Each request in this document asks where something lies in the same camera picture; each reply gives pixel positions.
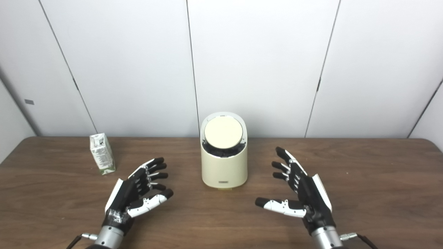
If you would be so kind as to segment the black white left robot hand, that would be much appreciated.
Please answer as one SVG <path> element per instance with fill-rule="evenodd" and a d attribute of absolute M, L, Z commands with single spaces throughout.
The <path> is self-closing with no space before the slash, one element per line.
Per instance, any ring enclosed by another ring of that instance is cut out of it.
<path fill-rule="evenodd" d="M 146 214 L 173 196 L 172 189 L 155 183 L 165 179 L 168 173 L 163 157 L 154 158 L 140 165 L 127 179 L 118 179 L 105 206 L 103 226 L 119 229 L 126 236 L 135 217 Z"/>

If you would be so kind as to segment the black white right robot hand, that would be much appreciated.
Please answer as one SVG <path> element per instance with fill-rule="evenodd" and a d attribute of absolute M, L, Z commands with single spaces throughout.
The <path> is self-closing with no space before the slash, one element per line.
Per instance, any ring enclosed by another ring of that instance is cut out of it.
<path fill-rule="evenodd" d="M 276 200 L 257 197 L 255 205 L 286 216 L 301 218 L 309 235 L 323 227 L 336 227 L 332 205 L 318 174 L 309 176 L 298 160 L 287 150 L 276 147 L 277 156 L 285 162 L 271 163 L 280 169 L 272 176 L 284 180 L 297 195 L 297 200 Z"/>

